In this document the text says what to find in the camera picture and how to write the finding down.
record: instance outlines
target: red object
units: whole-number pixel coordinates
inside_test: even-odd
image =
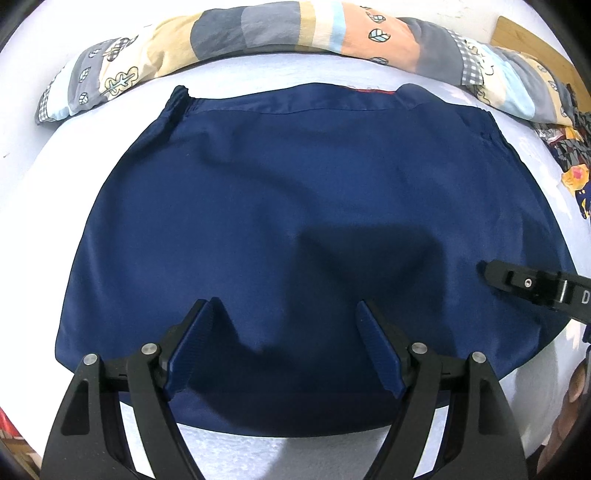
[[[0,430],[4,430],[5,432],[9,433],[13,437],[20,437],[21,434],[18,433],[16,427],[12,424],[8,417],[4,413],[3,409],[0,408]]]

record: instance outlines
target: white surface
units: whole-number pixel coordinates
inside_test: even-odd
[[[72,374],[54,359],[54,340],[70,267],[86,218],[122,153],[160,113],[175,85],[192,96],[221,98],[307,82],[357,88],[397,89],[422,85],[444,100],[486,108],[458,88],[371,62],[326,55],[273,54],[226,59],[149,82],[114,102],[68,120],[47,145],[4,211],[0,228],[0,318],[3,319],[0,405],[31,446],[43,452],[53,418]],[[560,184],[560,167],[525,125],[502,112],[493,115],[546,195],[579,273],[591,276],[589,224]],[[103,138],[87,147],[87,139]],[[547,436],[570,374],[583,357],[581,330],[572,322],[543,352],[503,379],[526,453]],[[134,431],[125,423],[138,469],[149,465]],[[443,429],[439,411],[420,471],[429,470]],[[385,430],[328,439],[237,437],[182,427],[207,478],[357,480],[371,464]]]
[[[56,124],[35,125],[39,97],[72,56],[144,25],[208,8],[259,0],[127,0],[105,7],[89,0],[45,0],[0,53],[0,210],[31,167]],[[397,17],[417,17],[488,42],[499,15],[523,25],[566,56],[540,16],[522,0],[372,0]]]

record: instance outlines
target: wooden board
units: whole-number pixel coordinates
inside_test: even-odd
[[[579,110],[591,112],[591,96],[573,64],[544,40],[508,18],[499,17],[491,45],[522,51],[539,59],[561,82],[569,83],[577,96]]]

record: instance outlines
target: screw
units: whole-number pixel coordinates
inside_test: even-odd
[[[486,355],[482,352],[474,352],[472,354],[472,360],[474,360],[477,364],[483,364],[486,362]]]
[[[411,348],[413,349],[413,352],[419,355],[427,353],[427,345],[421,342],[414,343]]]
[[[85,355],[85,357],[82,359],[82,361],[84,362],[85,365],[92,365],[92,364],[95,364],[98,359],[99,359],[99,357],[97,356],[96,353],[89,353],[88,355]]]
[[[156,353],[156,350],[158,350],[158,345],[155,343],[146,343],[142,347],[142,353],[144,355],[152,355],[152,353]]]

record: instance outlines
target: silver screw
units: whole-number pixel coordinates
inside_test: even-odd
[[[419,355],[427,353],[427,345],[421,342],[414,343],[411,348],[413,349],[413,352]]]
[[[152,355],[152,353],[156,353],[156,350],[158,350],[158,345],[155,343],[146,343],[142,347],[142,353],[144,355]]]
[[[486,362],[486,355],[482,352],[474,352],[472,354],[472,360],[474,360],[477,364],[483,364]]]
[[[92,365],[95,364],[98,359],[99,357],[96,353],[89,353],[88,355],[85,355],[82,361],[85,365]]]

